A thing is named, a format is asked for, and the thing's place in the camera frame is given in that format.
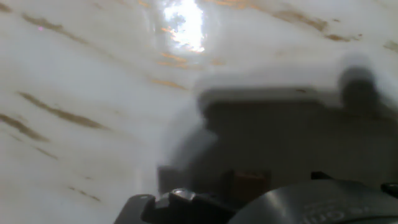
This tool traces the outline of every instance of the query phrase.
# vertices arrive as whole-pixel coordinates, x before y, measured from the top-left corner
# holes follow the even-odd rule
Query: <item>bright spot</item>
[[[169,25],[169,32],[176,42],[177,48],[187,48],[189,51],[202,52],[203,11],[198,8],[195,0],[173,2],[172,6],[164,9],[165,19]]]

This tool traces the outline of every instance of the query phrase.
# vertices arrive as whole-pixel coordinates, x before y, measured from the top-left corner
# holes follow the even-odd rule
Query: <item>black plastic part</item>
[[[312,180],[264,194],[229,224],[398,222],[398,200],[359,182]]]
[[[333,179],[331,176],[324,172],[311,172],[311,180],[328,180]]]
[[[155,197],[153,195],[135,195],[124,205],[114,224],[147,224],[141,216],[145,216],[144,211],[151,210],[154,205]]]
[[[380,186],[384,193],[398,198],[398,183],[385,183]]]

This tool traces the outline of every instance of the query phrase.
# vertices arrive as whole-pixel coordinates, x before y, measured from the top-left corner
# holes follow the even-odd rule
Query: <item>blurry object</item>
[[[248,203],[271,189],[271,172],[240,172],[231,170],[223,174],[222,193],[227,198]]]

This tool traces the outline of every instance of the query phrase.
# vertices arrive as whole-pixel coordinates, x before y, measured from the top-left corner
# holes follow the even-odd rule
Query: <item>white marble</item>
[[[333,88],[362,55],[398,100],[397,15],[395,0],[0,0],[0,222],[112,223],[155,194],[156,164],[201,123],[197,93],[223,84],[203,78]]]

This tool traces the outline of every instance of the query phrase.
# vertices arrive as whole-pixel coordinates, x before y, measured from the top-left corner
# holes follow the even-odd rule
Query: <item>brown vein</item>
[[[273,16],[286,22],[303,22],[309,26],[316,28],[320,32],[322,32],[328,26],[327,21],[323,21],[318,18],[309,19],[306,15],[295,11],[280,11],[277,13],[273,13]]]
[[[16,119],[12,119],[4,114],[0,114],[0,120],[5,122],[6,124],[10,125],[11,127],[18,129],[18,131],[20,133],[25,134],[26,136],[30,137],[31,139],[34,139],[37,141],[45,141],[45,142],[49,141],[47,138],[41,136],[39,133],[28,128],[27,126],[22,124],[20,121],[17,121]]]
[[[158,79],[155,79],[155,78],[151,79],[150,81],[151,81],[152,83],[156,83],[156,84],[160,84],[160,85],[165,85],[165,86],[169,86],[169,87],[172,87],[172,88],[179,88],[179,89],[181,89],[181,90],[187,90],[185,87],[180,86],[180,85],[178,85],[178,84],[176,84],[176,83],[174,83],[174,82],[168,82],[168,81],[158,80]]]
[[[98,198],[98,197],[95,197],[95,196],[92,196],[92,195],[89,195],[89,194],[87,194],[86,192],[84,192],[84,191],[82,191],[82,190],[77,190],[76,188],[74,188],[74,187],[68,187],[70,190],[72,190],[72,191],[75,191],[75,192],[79,192],[81,195],[83,195],[83,196],[86,196],[86,197],[89,197],[89,198],[91,198],[91,199],[93,199],[93,200],[96,200],[97,202],[101,202],[101,200]]]
[[[58,116],[61,119],[64,119],[65,121],[69,121],[71,123],[75,123],[78,124],[80,126],[85,126],[88,128],[96,128],[96,129],[108,129],[107,127],[92,121],[88,118],[85,118],[83,116],[78,116],[78,115],[74,115],[72,113],[69,112],[65,112],[59,109],[54,109],[51,108],[49,106],[47,106],[46,104],[44,104],[43,102],[41,102],[40,100],[36,99],[34,96],[28,94],[28,93],[21,93],[18,92],[19,95],[21,95],[23,98],[25,98],[27,101],[31,102],[32,104],[34,104],[35,106],[42,108],[43,110],[48,111],[49,113],[54,114],[55,116]]]
[[[23,142],[19,137],[15,136],[15,135],[13,135],[13,134],[10,134],[10,136],[11,136],[13,139],[15,139],[15,140],[17,140],[17,141],[19,141],[19,142]]]
[[[65,36],[69,37],[71,40],[77,41],[81,44],[86,44],[86,45],[89,44],[89,42],[87,40],[66,31],[62,25],[52,24],[44,18],[33,18],[33,17],[28,16],[26,13],[22,14],[22,18],[25,21],[27,21],[33,25],[41,26],[43,28],[46,28],[46,29],[52,30],[54,32],[57,32],[59,34],[65,35]]]
[[[0,2],[0,12],[10,13],[12,12],[12,9]]]
[[[390,41],[388,41],[386,44],[384,44],[383,47],[384,47],[385,49],[392,50],[392,51],[394,51],[395,53],[398,54],[398,44],[395,43],[395,42],[392,41],[392,40],[390,40]]]
[[[53,154],[51,154],[51,153],[49,153],[49,152],[47,152],[47,151],[45,151],[45,150],[43,150],[43,149],[41,149],[41,148],[39,148],[39,147],[34,147],[36,150],[38,150],[39,152],[41,152],[42,154],[45,154],[46,156],[49,156],[49,157],[51,157],[51,158],[53,158],[53,159],[55,159],[55,160],[58,160],[58,157],[57,156],[55,156],[55,155],[53,155]]]
[[[325,38],[334,40],[334,41],[342,41],[342,42],[350,42],[351,40],[347,37],[342,37],[335,34],[325,35]]]
[[[138,4],[140,4],[141,6],[144,6],[144,7],[150,8],[150,6],[148,5],[148,3],[144,3],[144,2],[143,2],[143,1],[141,1],[141,0],[138,0]]]

